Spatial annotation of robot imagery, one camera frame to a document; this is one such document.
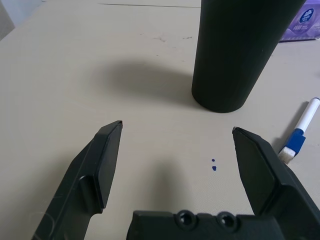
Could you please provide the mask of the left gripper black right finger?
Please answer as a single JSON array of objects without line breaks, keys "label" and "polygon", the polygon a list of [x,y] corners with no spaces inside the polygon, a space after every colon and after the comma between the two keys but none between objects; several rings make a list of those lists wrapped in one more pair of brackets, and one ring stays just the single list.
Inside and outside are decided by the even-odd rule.
[{"label": "left gripper black right finger", "polygon": [[286,240],[318,240],[320,210],[294,172],[259,135],[240,127],[232,135],[253,213],[275,220]]}]

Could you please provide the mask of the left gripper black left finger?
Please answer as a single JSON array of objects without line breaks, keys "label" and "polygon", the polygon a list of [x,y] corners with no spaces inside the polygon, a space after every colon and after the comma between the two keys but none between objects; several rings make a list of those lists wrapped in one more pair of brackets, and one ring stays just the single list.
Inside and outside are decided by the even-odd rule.
[{"label": "left gripper black left finger", "polygon": [[99,129],[72,160],[35,230],[34,240],[83,240],[93,215],[107,206],[123,122]]}]

